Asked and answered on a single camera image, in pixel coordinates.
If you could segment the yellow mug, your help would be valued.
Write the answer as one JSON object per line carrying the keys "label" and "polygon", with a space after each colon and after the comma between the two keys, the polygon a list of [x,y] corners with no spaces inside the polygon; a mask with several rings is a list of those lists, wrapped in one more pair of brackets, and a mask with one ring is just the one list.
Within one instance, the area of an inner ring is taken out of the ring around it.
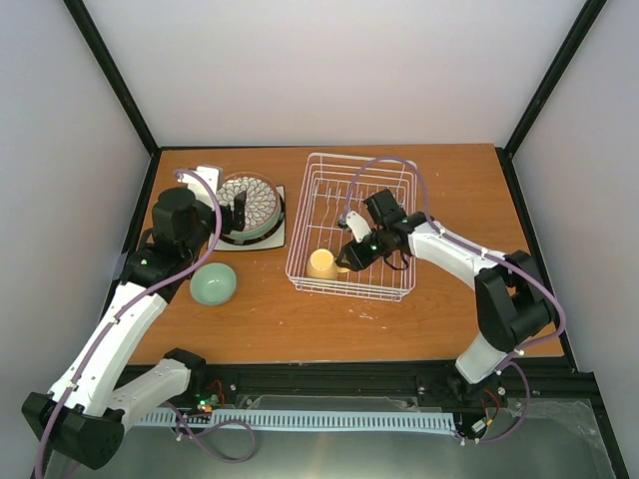
{"label": "yellow mug", "polygon": [[306,264],[306,277],[317,280],[338,280],[346,276],[350,270],[338,266],[332,252],[319,248],[310,253]]}

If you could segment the green celadon bowl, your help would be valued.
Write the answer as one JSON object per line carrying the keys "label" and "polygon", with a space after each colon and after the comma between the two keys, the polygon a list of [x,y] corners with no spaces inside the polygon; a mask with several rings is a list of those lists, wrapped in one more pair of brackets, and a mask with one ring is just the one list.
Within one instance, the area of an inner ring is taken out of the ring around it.
{"label": "green celadon bowl", "polygon": [[190,294],[194,301],[206,306],[218,306],[228,302],[237,289],[237,276],[227,264],[214,262],[202,266],[190,282]]}

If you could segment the white wire dish rack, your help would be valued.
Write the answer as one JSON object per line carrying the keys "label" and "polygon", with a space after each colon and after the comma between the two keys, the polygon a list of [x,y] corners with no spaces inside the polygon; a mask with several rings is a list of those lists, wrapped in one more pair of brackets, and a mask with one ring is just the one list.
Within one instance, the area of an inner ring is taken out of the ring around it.
{"label": "white wire dish rack", "polygon": [[308,260],[316,250],[338,255],[343,245],[372,232],[375,223],[364,201],[385,189],[406,213],[413,213],[419,193],[416,164],[328,153],[308,156],[286,264],[296,290],[386,301],[400,301],[413,290],[415,260],[398,252],[335,279],[308,274]]}

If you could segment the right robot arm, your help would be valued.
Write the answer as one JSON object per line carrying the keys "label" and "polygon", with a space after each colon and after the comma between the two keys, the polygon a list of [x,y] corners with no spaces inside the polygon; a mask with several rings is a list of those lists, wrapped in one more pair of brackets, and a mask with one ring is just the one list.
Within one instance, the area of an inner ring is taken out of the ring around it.
{"label": "right robot arm", "polygon": [[481,385],[521,354],[523,343],[555,320],[559,307],[541,283],[534,258],[523,250],[488,249],[446,229],[425,212],[407,214],[384,189],[364,200],[369,217],[345,209],[338,225],[352,234],[336,264],[362,271],[395,252],[401,259],[430,262],[466,284],[475,295],[479,332],[442,381],[459,403],[474,399]]}

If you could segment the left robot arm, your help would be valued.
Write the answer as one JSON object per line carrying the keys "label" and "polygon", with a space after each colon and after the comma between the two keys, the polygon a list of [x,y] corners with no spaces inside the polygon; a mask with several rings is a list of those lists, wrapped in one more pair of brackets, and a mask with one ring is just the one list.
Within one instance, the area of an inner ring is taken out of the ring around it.
{"label": "left robot arm", "polygon": [[152,209],[154,239],[129,257],[97,328],[47,392],[25,399],[22,414],[39,440],[33,477],[44,476],[50,451],[99,469],[155,408],[176,396],[193,402],[206,394],[205,359],[181,348],[117,384],[147,330],[219,240],[223,213],[216,190],[204,185],[202,191],[171,188],[159,195]]}

